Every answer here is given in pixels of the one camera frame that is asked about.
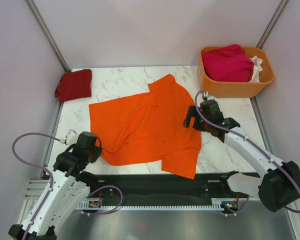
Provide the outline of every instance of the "white wall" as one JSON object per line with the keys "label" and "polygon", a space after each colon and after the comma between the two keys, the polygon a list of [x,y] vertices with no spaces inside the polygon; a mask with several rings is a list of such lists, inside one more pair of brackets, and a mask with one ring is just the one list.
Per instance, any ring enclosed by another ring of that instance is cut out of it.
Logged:
{"label": "white wall", "polygon": [[255,46],[280,0],[34,0],[68,66],[197,65],[208,45]]}
{"label": "white wall", "polygon": [[[37,171],[13,156],[13,140],[27,132],[49,133],[57,108],[54,90],[63,70],[23,0],[0,0],[0,240],[17,223]],[[40,163],[46,140],[17,146],[25,160]]]}
{"label": "white wall", "polygon": [[300,0],[289,2],[263,49],[276,74],[257,96],[270,143],[300,167]]}

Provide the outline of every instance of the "orange t-shirt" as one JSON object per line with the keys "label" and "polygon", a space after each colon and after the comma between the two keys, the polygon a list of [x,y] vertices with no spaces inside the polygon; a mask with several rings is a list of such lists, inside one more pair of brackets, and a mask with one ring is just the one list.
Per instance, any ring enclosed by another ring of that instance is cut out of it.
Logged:
{"label": "orange t-shirt", "polygon": [[201,132],[183,121],[194,101],[170,74],[148,86],[147,93],[89,105],[102,157],[114,166],[161,159],[163,171],[193,179]]}

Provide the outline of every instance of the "white marble surface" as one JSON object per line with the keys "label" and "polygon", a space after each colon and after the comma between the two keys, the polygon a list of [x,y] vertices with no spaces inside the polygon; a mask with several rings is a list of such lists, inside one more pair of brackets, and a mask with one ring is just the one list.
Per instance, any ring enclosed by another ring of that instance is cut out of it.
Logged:
{"label": "white marble surface", "polygon": [[[199,91],[197,66],[154,66],[92,69],[92,97],[65,102],[56,136],[65,138],[70,129],[90,131],[89,104],[100,103],[125,96],[149,92],[148,84],[172,74],[178,84],[195,98]],[[260,145],[264,145],[257,120],[248,98],[217,99],[225,118],[232,117]],[[196,164],[197,173],[224,173],[232,170],[255,172],[236,151],[207,132],[201,134],[202,147]],[[66,145],[54,142],[48,168],[51,170],[58,154]],[[103,158],[89,164],[86,171],[93,174],[163,174],[161,161],[126,166],[112,166]]]}

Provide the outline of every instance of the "plastic laundry basket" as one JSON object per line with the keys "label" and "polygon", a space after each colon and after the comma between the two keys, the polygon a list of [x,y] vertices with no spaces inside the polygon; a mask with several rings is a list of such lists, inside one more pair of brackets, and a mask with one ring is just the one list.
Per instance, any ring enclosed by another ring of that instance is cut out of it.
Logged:
{"label": "plastic laundry basket", "polygon": [[259,73],[260,82],[224,82],[214,81],[209,78],[205,72],[205,66],[202,61],[202,55],[214,49],[222,48],[222,46],[208,46],[201,50],[198,65],[198,79],[202,89],[209,92],[215,97],[233,97],[233,98],[252,98],[256,96],[265,86],[271,84],[275,79],[274,70],[264,51],[256,47],[245,46],[245,54],[252,58],[257,56],[263,60],[261,67],[263,70]]}

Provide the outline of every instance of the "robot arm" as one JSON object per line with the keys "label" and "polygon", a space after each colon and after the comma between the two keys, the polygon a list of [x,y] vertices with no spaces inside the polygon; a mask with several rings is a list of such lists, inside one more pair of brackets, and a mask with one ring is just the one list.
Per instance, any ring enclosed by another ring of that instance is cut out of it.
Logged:
{"label": "robot arm", "polygon": [[83,132],[75,144],[58,155],[53,166],[52,188],[48,182],[30,214],[21,224],[10,228],[9,235],[14,240],[57,239],[67,218],[98,182],[98,177],[83,171],[101,155],[101,146],[95,146],[97,138],[95,134]]}
{"label": "robot arm", "polygon": [[[297,200],[300,197],[297,190],[273,162],[282,167],[300,188],[300,170],[298,165],[293,161],[284,162],[257,144],[264,153],[271,157],[270,160],[267,159],[256,146],[247,140],[251,140],[251,138],[238,122],[230,117],[224,118],[215,100],[207,100],[207,98],[203,98],[203,100],[199,108],[200,113],[206,120],[217,127],[204,121],[199,115],[196,106],[193,105],[189,107],[183,125],[188,128],[191,119],[194,118],[193,128],[211,133],[223,143],[236,150],[251,164],[260,176],[251,177],[237,171],[229,172],[222,176],[221,179],[223,185],[226,186],[225,191],[240,192],[252,197],[259,197],[264,206],[272,212],[276,212]],[[225,131],[218,128],[218,126],[231,131]],[[245,138],[239,137],[234,132],[245,136]]]}

